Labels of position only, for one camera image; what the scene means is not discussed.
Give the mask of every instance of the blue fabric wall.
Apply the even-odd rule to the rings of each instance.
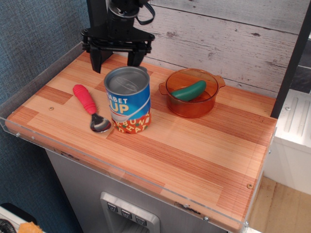
[[[86,0],[0,2],[0,104],[77,45],[89,26]],[[33,215],[48,233],[77,233],[45,151],[0,130],[0,203]]]

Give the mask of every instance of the screw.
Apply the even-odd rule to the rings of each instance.
[[[253,189],[254,186],[253,186],[251,183],[248,183],[248,184],[247,184],[247,188],[248,188],[248,189]]]

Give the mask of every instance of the green toy cucumber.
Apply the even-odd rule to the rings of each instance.
[[[171,92],[171,95],[182,101],[190,101],[201,95],[206,88],[206,82],[200,80],[191,86]]]

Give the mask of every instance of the white wooden wall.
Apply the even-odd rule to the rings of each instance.
[[[153,33],[144,61],[200,68],[227,85],[276,97],[310,0],[151,0]],[[151,15],[144,7],[141,19]]]

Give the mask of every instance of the tin can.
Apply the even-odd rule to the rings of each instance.
[[[104,80],[112,123],[122,133],[139,133],[151,123],[150,77],[144,67],[120,67]]]

